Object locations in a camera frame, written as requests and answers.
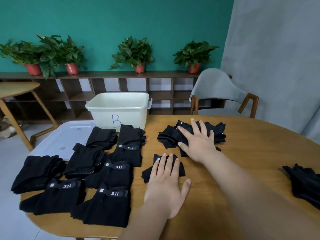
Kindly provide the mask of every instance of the small wooden table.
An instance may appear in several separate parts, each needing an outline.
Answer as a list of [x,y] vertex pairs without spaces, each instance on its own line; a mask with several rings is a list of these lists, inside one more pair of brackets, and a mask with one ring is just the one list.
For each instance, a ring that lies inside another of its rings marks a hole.
[[[14,127],[17,134],[21,137],[23,143],[26,145],[29,151],[32,151],[34,149],[34,143],[37,137],[42,136],[59,127],[59,125],[54,120],[54,118],[52,117],[52,115],[50,114],[46,106],[38,97],[37,93],[34,91],[34,89],[36,89],[39,86],[40,86],[40,83],[33,82],[33,81],[0,82],[0,109],[8,117],[11,125]],[[44,131],[41,131],[39,133],[32,135],[30,137],[30,141],[28,140],[26,135],[23,133],[17,121],[14,119],[12,113],[6,106],[6,103],[3,101],[4,98],[18,96],[27,92],[31,92],[33,94],[33,96],[39,102],[40,106],[46,112],[47,116],[50,118],[50,120],[53,123],[53,126],[51,128],[45,129]]]
[[[313,219],[320,219],[320,210],[308,202],[294,198],[291,183],[281,170],[281,166],[293,166],[298,163],[312,167],[320,173],[320,145],[293,131],[280,126],[248,117],[193,116],[195,120],[209,121],[216,125],[220,121],[226,124],[226,142],[219,145],[222,152],[232,161],[244,168],[251,176],[270,186],[272,190],[287,201],[303,210]],[[190,178],[190,192],[179,214],[168,220],[161,239],[242,239],[230,206],[219,186],[208,171],[188,157],[180,157],[179,148],[165,149],[157,141],[158,132],[167,125],[175,125],[179,120],[190,122],[190,115],[150,115],[146,121],[146,145],[142,147],[142,166],[134,168],[134,180],[131,187],[131,215],[143,204],[147,184],[141,178],[141,172],[153,164],[153,155],[162,153],[176,154],[183,163],[186,177],[179,178],[179,185]],[[93,197],[95,189],[87,189],[86,199]],[[38,192],[21,195],[26,199]],[[116,238],[123,228],[111,226],[85,225],[72,219],[69,213],[27,216],[39,228],[46,232],[76,238]]]

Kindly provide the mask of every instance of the finger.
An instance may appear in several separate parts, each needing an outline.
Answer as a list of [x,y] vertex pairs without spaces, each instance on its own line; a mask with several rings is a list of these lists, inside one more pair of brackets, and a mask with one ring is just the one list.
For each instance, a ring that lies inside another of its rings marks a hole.
[[199,121],[200,124],[200,128],[201,128],[201,134],[205,135],[206,137],[208,137],[207,135],[207,128],[205,126],[205,124],[203,123],[202,120]]
[[171,177],[176,182],[178,182],[178,178],[179,178],[179,167],[180,167],[179,158],[176,158],[176,160],[174,161],[172,172],[171,172]]
[[181,126],[178,126],[178,130],[189,140],[192,134],[187,131],[185,128],[182,128]]
[[167,157],[167,154],[163,153],[163,156],[161,157],[160,162],[159,162],[157,175],[163,174],[163,172],[165,170],[166,157]]
[[186,199],[186,196],[190,190],[190,185],[191,185],[191,179],[187,179],[182,185],[181,197],[183,201]]
[[211,141],[214,143],[214,131],[213,131],[213,130],[210,130],[209,138],[210,138]]
[[194,118],[191,118],[191,125],[192,125],[192,129],[193,129],[193,134],[194,135],[201,135],[199,127],[197,126]]
[[171,169],[172,169],[172,161],[174,159],[174,155],[171,153],[168,157],[168,160],[167,160],[167,163],[164,167],[164,175],[168,175],[170,176],[171,175]]
[[160,160],[156,160],[152,166],[151,174],[150,174],[150,180],[151,181],[156,175],[157,175],[157,170],[159,166]]
[[178,146],[179,146],[185,153],[188,154],[188,152],[189,152],[189,147],[188,147],[186,144],[184,144],[184,143],[182,143],[182,142],[178,142]]

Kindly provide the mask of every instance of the forearm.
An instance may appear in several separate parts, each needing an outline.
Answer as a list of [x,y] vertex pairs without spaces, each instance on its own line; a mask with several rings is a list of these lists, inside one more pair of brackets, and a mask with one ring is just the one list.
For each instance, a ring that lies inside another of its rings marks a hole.
[[248,239],[318,239],[320,231],[299,209],[216,153],[203,164],[219,184]]
[[168,209],[164,204],[157,201],[147,201],[135,213],[118,240],[158,240],[168,215]]

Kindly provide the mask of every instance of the chair armrest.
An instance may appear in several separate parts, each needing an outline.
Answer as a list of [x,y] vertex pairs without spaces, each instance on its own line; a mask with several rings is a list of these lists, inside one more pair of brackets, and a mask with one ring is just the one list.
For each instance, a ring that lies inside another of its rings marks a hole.
[[196,95],[192,95],[191,97],[191,112],[190,115],[198,115],[198,109],[199,109],[199,99],[197,98]]
[[243,112],[243,110],[245,109],[245,107],[248,104],[250,99],[253,100],[251,112],[250,112],[250,118],[254,119],[256,117],[256,112],[257,112],[258,103],[259,103],[259,97],[257,95],[250,93],[250,92],[248,92],[246,97],[244,98],[244,100],[238,110],[238,113],[241,114]]

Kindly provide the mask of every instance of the tile floor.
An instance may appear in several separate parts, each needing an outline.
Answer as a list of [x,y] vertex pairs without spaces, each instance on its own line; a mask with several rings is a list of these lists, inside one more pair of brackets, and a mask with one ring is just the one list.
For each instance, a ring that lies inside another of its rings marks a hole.
[[[51,125],[24,125],[27,137],[38,133]],[[50,133],[39,137],[38,145]],[[23,166],[29,151],[20,137],[0,138],[0,239],[1,240],[71,240],[74,238],[58,237],[40,230],[18,209],[20,196],[10,191],[15,176]]]

